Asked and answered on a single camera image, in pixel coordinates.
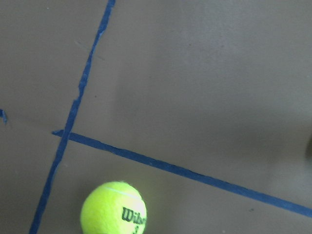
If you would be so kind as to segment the tennis ball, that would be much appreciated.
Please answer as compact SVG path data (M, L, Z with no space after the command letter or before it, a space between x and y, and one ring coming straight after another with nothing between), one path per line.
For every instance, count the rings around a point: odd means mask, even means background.
M83 203L80 224L84 234L142 234L147 209L140 193L121 181L93 190Z

